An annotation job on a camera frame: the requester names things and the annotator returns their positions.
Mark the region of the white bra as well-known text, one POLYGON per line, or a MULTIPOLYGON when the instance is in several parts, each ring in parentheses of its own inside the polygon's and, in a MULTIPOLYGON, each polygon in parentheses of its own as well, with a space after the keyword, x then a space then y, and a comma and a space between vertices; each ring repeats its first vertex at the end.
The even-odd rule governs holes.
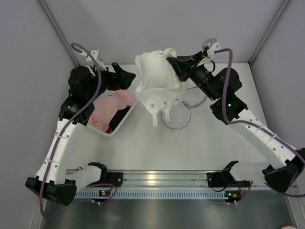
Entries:
POLYGON ((162 111, 169 121, 170 110, 182 103, 182 97, 187 89, 187 82, 180 82, 175 70, 168 62, 168 57, 177 57, 174 48, 164 51, 145 52, 135 57, 137 76, 140 82, 135 89, 137 99, 152 115, 152 125, 158 125, 157 115, 162 111))

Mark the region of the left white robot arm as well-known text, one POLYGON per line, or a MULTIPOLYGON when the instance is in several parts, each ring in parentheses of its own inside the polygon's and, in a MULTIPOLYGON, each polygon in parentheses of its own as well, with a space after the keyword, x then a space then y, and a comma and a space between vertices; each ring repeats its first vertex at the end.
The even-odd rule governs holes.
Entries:
POLYGON ((79 190, 106 182, 107 167, 98 162, 91 162, 71 175, 66 171, 75 144, 86 127, 112 135, 135 106, 134 97, 126 91, 136 75, 115 62, 112 67, 113 71, 97 69, 96 65, 71 70, 68 97, 61 105, 53 142, 42 166, 25 184, 40 199, 68 206, 79 190))

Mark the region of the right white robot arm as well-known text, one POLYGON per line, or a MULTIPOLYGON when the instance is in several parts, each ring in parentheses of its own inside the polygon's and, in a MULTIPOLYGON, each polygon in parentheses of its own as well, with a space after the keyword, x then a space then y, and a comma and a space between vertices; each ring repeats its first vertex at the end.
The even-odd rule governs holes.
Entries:
POLYGON ((210 109, 218 120, 241 134, 267 160, 261 163, 231 161, 221 172, 227 186, 238 181, 257 181, 264 182, 274 191, 286 193, 305 168, 305 150, 296 149, 278 137, 238 98, 235 93, 242 83, 238 72, 232 68, 233 53, 231 49, 221 51, 229 53, 229 62, 217 75, 201 64, 207 59, 203 52, 168 57, 167 61, 179 81, 191 80, 214 102, 210 109))

